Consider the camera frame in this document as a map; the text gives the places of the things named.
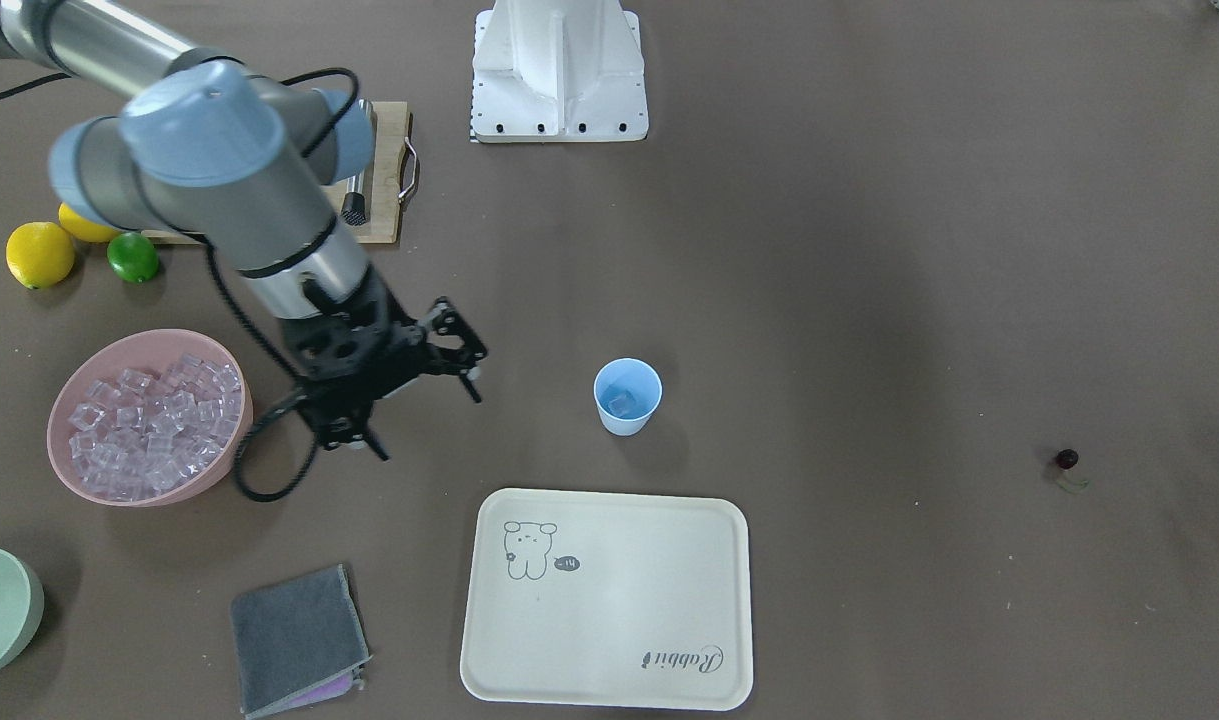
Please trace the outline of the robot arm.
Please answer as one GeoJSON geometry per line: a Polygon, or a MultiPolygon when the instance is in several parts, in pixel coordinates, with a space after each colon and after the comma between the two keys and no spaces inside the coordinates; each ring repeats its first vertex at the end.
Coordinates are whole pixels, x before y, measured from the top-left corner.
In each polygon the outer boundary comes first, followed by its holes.
{"type": "Polygon", "coordinates": [[[284,85],[112,1],[0,1],[0,58],[124,99],[59,136],[52,190],[91,222],[178,231],[224,256],[279,323],[295,383],[282,411],[318,446],[380,452],[373,404],[422,375],[478,400],[480,337],[449,298],[405,313],[325,196],[375,156],[357,79],[338,95],[284,85]]]}

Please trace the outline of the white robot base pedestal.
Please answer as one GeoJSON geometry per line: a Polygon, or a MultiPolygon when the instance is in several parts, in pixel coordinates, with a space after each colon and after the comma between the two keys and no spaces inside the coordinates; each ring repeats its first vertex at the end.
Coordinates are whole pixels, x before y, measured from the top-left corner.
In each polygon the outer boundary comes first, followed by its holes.
{"type": "Polygon", "coordinates": [[[473,23],[475,143],[649,135],[641,23],[618,1],[496,1],[473,23]]]}

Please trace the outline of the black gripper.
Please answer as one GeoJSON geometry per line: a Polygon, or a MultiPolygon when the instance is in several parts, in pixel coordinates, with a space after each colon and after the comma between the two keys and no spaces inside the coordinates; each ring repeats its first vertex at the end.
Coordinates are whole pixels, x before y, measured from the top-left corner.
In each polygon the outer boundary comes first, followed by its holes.
{"type": "Polygon", "coordinates": [[[315,314],[284,320],[282,328],[289,355],[304,370],[304,398],[295,409],[321,448],[367,446],[377,459],[390,461],[368,426],[373,404],[422,375],[453,375],[473,404],[484,401],[477,381],[488,347],[449,297],[414,318],[375,269],[345,298],[334,298],[308,273],[301,290],[315,314]]]}

